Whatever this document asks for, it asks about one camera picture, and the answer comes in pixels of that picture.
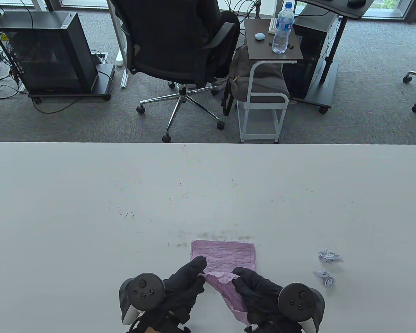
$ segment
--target gray carpet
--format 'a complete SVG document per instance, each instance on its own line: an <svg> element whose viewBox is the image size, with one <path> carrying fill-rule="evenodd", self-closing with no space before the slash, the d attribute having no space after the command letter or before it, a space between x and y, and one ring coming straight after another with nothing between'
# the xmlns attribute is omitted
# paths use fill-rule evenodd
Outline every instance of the gray carpet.
<svg viewBox="0 0 416 333"><path fill-rule="evenodd" d="M89 47L109 52L114 62L118 45L109 14L82 11L79 16ZM281 142L416 144L416 114L411 112L416 78L408 85L401 80L408 69L416 70L416 23L349 21L335 61L340 67L332 108L321 115L315 106L290 105ZM0 77L6 73L1 65ZM166 82L136 74L122 90L121 73L117 68L109 102L86 99L57 114L37 112L25 95L0 100L0 141L161 142L173 102L148 105L142 116L135 109L140 99L170 93ZM15 83L8 79L7 84ZM210 93L196 97L221 116L219 98ZM53 111L70 101L44 100L40 108ZM170 134L173 142L238 142L235 109L225 124L217 130L212 119L186 103Z"/></svg>

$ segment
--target water bottle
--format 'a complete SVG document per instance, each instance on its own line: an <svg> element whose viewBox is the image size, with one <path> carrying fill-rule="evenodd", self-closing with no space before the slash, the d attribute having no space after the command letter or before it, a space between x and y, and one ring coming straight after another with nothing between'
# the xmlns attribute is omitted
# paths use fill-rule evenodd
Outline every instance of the water bottle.
<svg viewBox="0 0 416 333"><path fill-rule="evenodd" d="M282 9L277 16L276 33L273 39L273 52L284 53L288 47L288 36L290 35L293 22L294 13L292 11L292 3L287 2L285 8Z"/></svg>

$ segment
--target black glove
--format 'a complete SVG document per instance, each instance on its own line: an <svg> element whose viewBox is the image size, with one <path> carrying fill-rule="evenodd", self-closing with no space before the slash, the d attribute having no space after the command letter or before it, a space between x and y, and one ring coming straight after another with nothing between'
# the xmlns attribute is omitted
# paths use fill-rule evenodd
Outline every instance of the black glove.
<svg viewBox="0 0 416 333"><path fill-rule="evenodd" d="M171 318L175 326L189 320L189 313L196 303L197 295L204 292L205 278L198 276L207 266L207 260L199 256L180 268L169 279L163 280L165 298L155 309L146 311L140 318L136 333L143 333L148 327L164 332L165 318Z"/></svg>
<svg viewBox="0 0 416 333"><path fill-rule="evenodd" d="M243 299L247 318L251 324L263 325L272 321L277 332L300 333L301 326L285 317L279 310L278 298L282 287L264 279L248 268L236 267L234 274L240 276L233 285Z"/></svg>

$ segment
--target black pc case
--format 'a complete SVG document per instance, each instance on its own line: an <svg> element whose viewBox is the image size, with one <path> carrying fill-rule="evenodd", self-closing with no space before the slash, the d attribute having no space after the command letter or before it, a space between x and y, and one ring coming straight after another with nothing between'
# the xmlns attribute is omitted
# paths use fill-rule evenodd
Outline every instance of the black pc case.
<svg viewBox="0 0 416 333"><path fill-rule="evenodd" d="M286 63L282 69L291 98L303 100L306 97L311 82L324 62L328 41L335 33L333 23L338 17L332 12L322 15L324 12L322 8L306 5L293 24L303 60L294 64Z"/></svg>
<svg viewBox="0 0 416 333"><path fill-rule="evenodd" d="M7 11L0 44L29 95L91 93L98 78L76 12Z"/></svg>

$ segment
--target gray backpack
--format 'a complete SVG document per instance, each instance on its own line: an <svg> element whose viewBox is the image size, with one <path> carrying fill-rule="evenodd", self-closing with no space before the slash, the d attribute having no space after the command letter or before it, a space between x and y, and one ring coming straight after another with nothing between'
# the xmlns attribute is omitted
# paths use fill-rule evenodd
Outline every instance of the gray backpack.
<svg viewBox="0 0 416 333"><path fill-rule="evenodd" d="M246 102L248 94L248 83L251 67L258 60L250 60L248 57L248 46L241 46L235 53L230 65L230 74L225 87L221 106L224 115L228 116L233 99ZM290 98L284 76L281 72L281 64L263 63L254 71L252 92L281 92ZM252 96L251 103L284 103L284 99L278 96Z"/></svg>

